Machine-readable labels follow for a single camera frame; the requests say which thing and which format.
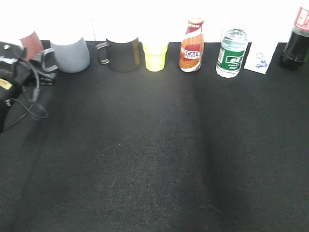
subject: yellow cup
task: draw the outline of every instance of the yellow cup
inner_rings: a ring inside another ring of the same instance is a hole
[[[155,46],[143,44],[143,50],[145,52],[146,68],[149,71],[158,72],[164,69],[168,45]]]

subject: small white box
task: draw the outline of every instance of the small white box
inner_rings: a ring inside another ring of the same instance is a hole
[[[277,45],[278,41],[253,42],[244,68],[265,74]]]

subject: black cable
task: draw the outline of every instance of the black cable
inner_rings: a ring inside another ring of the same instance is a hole
[[[31,114],[31,116],[32,116],[35,120],[45,119],[45,118],[48,117],[48,111],[47,111],[43,106],[41,106],[40,104],[38,104],[38,103],[36,103],[36,102],[34,102],[34,101],[32,102],[33,105],[37,105],[37,107],[38,107],[41,111],[45,112],[45,116],[38,116],[38,115],[36,115],[35,113],[33,113],[33,112],[31,111],[30,108],[27,108],[27,107],[26,107],[20,100],[18,100],[18,99],[10,98],[10,99],[7,100],[7,101],[9,101],[9,102],[14,101],[14,102],[17,102],[18,104],[20,104],[20,105],[27,111],[26,113]]]
[[[33,74],[34,74],[34,77],[36,79],[36,87],[35,89],[33,90],[33,95],[32,95],[32,99],[30,99],[26,94],[24,94],[24,92],[22,93],[24,97],[27,98],[27,100],[31,103],[31,106],[29,108],[27,108],[22,102],[20,102],[19,100],[17,99],[9,99],[8,100],[8,103],[11,103],[11,101],[15,101],[17,103],[19,103],[22,107],[24,107],[26,109],[26,111],[23,113],[23,115],[21,117],[19,117],[14,123],[12,123],[11,125],[9,125],[8,127],[4,128],[3,129],[3,132],[7,131],[8,129],[12,128],[13,126],[15,126],[18,122],[20,122],[27,114],[31,114],[31,116],[35,119],[35,120],[40,120],[40,119],[44,119],[44,118],[47,118],[48,117],[48,111],[43,107],[41,106],[40,104],[36,103],[36,101],[38,100],[39,98],[39,94],[40,94],[40,78],[39,78],[39,75],[37,73],[37,71],[35,70],[35,68],[33,67],[33,65],[25,60],[25,59],[22,59],[22,61],[24,61],[28,66],[29,68],[32,70]],[[40,116],[37,116],[36,114],[32,113],[31,112],[31,109],[33,108],[34,105],[37,105],[38,108],[41,110],[41,111],[44,111],[45,112],[45,116],[43,117],[40,117]]]
[[[29,68],[32,70],[34,77],[36,79],[37,84],[36,84],[35,89],[33,90],[33,95],[32,95],[32,101],[36,102],[40,95],[40,78],[39,78],[38,72],[35,70],[35,67],[28,60],[22,59],[22,61],[25,62],[29,66]]]
[[[33,108],[34,104],[32,104],[28,109],[31,110]],[[28,111],[25,111],[24,114],[19,117],[15,122],[13,122],[11,125],[7,126],[3,129],[3,132],[7,131],[11,127],[15,126],[18,122],[20,122],[26,115],[28,114]]]

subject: white wall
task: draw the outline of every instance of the white wall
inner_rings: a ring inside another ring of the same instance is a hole
[[[226,25],[241,22],[249,39],[260,36],[278,38],[286,42],[297,15],[300,0],[285,6],[280,0],[14,0],[21,17],[6,17],[14,22],[14,36],[20,37],[26,29],[35,29],[42,40],[60,34],[59,28],[75,29],[86,40],[104,41],[110,33],[120,36],[136,30],[143,41],[147,35],[167,38],[170,42],[182,40],[190,16],[204,18],[206,42],[219,42]],[[5,29],[1,37],[7,35]]]

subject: nescafe bottle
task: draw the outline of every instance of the nescafe bottle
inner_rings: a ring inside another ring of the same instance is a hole
[[[180,50],[180,69],[186,73],[199,70],[202,63],[204,38],[202,33],[203,20],[199,17],[190,18],[188,29]]]
[[[282,67],[296,70],[303,66],[309,53],[309,6],[301,6],[291,37],[280,58]]]

